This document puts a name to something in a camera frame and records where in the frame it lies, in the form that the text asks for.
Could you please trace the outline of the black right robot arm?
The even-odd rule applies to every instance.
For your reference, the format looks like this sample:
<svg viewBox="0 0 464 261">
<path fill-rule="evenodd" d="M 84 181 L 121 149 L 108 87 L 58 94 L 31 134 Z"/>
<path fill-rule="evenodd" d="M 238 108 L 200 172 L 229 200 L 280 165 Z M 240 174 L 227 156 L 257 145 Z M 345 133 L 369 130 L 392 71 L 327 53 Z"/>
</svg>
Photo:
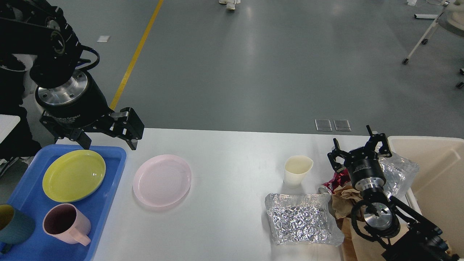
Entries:
<svg viewBox="0 0 464 261">
<path fill-rule="evenodd" d="M 349 152 L 333 139 L 328 153 L 336 173 L 347 171 L 353 188 L 361 200 L 350 211 L 351 226 L 361 238 L 378 242 L 386 261 L 458 261 L 458 254 L 449 255 L 442 229 L 409 207 L 394 195 L 387 195 L 387 178 L 380 159 L 391 158 L 389 142 L 384 133 L 374 133 L 366 126 L 369 139 L 364 146 Z"/>
</svg>

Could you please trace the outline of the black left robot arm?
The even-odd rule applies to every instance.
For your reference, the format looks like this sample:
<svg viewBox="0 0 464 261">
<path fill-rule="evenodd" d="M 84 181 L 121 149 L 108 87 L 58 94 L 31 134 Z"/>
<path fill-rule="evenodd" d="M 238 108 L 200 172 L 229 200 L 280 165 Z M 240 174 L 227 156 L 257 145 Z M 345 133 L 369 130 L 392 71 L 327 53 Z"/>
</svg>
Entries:
<svg viewBox="0 0 464 261">
<path fill-rule="evenodd" d="M 2 0 L 1 53 L 36 56 L 29 71 L 38 85 L 40 122 L 55 139 L 68 138 L 88 150 L 87 133 L 103 133 L 136 150 L 143 122 L 131 107 L 110 109 L 89 73 L 100 55 L 80 43 L 60 7 L 45 0 Z"/>
</svg>

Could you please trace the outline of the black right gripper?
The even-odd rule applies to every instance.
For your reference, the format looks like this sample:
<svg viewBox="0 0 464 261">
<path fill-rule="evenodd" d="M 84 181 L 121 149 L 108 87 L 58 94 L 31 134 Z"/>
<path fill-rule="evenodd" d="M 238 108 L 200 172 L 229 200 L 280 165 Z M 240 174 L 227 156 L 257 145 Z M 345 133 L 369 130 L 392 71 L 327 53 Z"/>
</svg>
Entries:
<svg viewBox="0 0 464 261">
<path fill-rule="evenodd" d="M 343 172 L 347 167 L 351 183 L 358 191 L 382 188 L 386 183 L 386 178 L 378 158 L 392 157 L 386 134 L 374 133 L 369 125 L 366 125 L 366 129 L 370 138 L 366 142 L 364 150 L 343 151 L 338 140 L 333 138 L 334 147 L 327 154 L 330 165 L 336 173 Z M 337 162 L 337 158 L 346 160 L 346 166 L 344 163 Z"/>
</svg>

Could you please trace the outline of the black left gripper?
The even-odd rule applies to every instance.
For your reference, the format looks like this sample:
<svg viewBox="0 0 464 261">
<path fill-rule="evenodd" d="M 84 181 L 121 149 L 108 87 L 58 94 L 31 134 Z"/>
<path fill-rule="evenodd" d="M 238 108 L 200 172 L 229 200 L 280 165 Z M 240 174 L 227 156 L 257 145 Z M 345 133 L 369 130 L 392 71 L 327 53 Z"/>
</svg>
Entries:
<svg viewBox="0 0 464 261">
<path fill-rule="evenodd" d="M 109 124 L 106 135 L 125 140 L 131 150 L 136 150 L 138 140 L 142 139 L 145 126 L 136 111 L 132 107 L 119 112 L 111 110 L 88 71 L 74 70 L 71 78 L 56 88 L 38 87 L 35 97 L 38 105 L 61 125 L 41 122 L 56 140 L 67 138 L 89 150 L 92 140 L 79 128 L 92 124 L 103 115 Z"/>
</svg>

